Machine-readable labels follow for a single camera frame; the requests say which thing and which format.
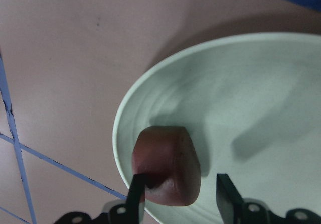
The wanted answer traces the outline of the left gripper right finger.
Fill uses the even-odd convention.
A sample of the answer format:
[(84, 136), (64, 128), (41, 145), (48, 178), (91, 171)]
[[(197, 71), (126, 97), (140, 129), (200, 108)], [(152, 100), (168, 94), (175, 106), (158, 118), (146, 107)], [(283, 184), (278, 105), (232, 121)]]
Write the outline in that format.
[(292, 209), (280, 217), (263, 201), (242, 198), (228, 174), (216, 176), (216, 204), (223, 223), (320, 223), (320, 215), (308, 209)]

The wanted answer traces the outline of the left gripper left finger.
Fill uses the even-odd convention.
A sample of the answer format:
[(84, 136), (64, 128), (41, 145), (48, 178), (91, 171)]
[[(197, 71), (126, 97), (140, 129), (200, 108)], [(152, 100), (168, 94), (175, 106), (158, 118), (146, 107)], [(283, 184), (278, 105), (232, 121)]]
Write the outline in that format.
[(144, 216), (145, 181), (145, 174), (135, 174), (126, 201), (115, 204), (95, 219), (84, 212), (70, 212), (56, 223), (141, 223)]

